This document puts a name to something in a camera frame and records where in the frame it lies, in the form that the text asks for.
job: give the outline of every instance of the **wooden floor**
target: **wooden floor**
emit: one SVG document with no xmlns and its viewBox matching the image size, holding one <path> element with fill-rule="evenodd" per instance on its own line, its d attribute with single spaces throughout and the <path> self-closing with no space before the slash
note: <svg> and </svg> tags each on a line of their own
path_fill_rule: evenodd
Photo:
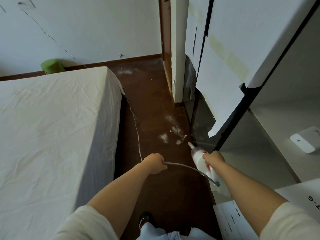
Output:
<svg viewBox="0 0 320 240">
<path fill-rule="evenodd" d="M 121 81 L 136 115 L 142 158 L 160 153 L 167 162 L 194 167 L 186 113 L 183 107 L 173 106 L 162 60 L 109 68 Z M 115 178 L 141 161 L 134 118 L 127 101 L 122 102 L 120 120 Z M 167 232 L 179 231 L 183 224 L 193 222 L 212 237 L 222 238 L 206 179 L 193 170 L 169 166 L 166 171 L 149 176 L 121 239 L 136 239 L 140 235 L 138 220 L 144 211 L 151 212 L 159 227 Z"/>
</svg>

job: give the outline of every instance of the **bed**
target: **bed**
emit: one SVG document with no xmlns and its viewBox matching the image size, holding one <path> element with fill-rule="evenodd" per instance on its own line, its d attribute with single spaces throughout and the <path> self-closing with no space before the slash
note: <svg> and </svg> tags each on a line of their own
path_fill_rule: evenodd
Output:
<svg viewBox="0 0 320 240">
<path fill-rule="evenodd" d="M 0 82 L 1 239 L 50 239 L 113 181 L 121 91 L 107 67 Z"/>
</svg>

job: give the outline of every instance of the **forearm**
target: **forearm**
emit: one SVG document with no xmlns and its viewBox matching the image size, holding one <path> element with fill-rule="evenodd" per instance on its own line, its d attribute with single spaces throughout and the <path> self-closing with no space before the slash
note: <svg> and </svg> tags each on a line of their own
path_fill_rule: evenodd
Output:
<svg viewBox="0 0 320 240">
<path fill-rule="evenodd" d="M 260 236 L 275 210 L 287 200 L 225 162 L 218 163 L 217 167 L 243 216 Z"/>
<path fill-rule="evenodd" d="M 108 219 L 118 238 L 129 222 L 142 185 L 149 175 L 150 169 L 139 163 L 104 187 L 87 204 Z"/>
</svg>

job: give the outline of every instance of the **green object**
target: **green object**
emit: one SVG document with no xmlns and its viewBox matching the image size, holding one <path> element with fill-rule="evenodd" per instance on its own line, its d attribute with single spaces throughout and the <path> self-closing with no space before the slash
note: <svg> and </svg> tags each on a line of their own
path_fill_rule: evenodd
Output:
<svg viewBox="0 0 320 240">
<path fill-rule="evenodd" d="M 60 64 L 56 59 L 50 59 L 42 62 L 41 68 L 46 74 L 53 74 L 66 71 L 63 68 L 62 64 Z"/>
</svg>

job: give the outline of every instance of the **light blue jeans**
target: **light blue jeans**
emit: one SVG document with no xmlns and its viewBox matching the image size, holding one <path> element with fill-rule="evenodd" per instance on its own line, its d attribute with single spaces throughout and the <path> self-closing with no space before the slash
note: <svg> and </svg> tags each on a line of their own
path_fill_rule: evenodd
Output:
<svg viewBox="0 0 320 240">
<path fill-rule="evenodd" d="M 150 222 L 146 222 L 141 229 L 140 237 L 137 240 L 215 240 L 213 237 L 206 234 L 198 228 L 192 228 L 189 236 L 180 236 L 179 232 L 170 232 L 162 228 L 155 228 Z"/>
</svg>

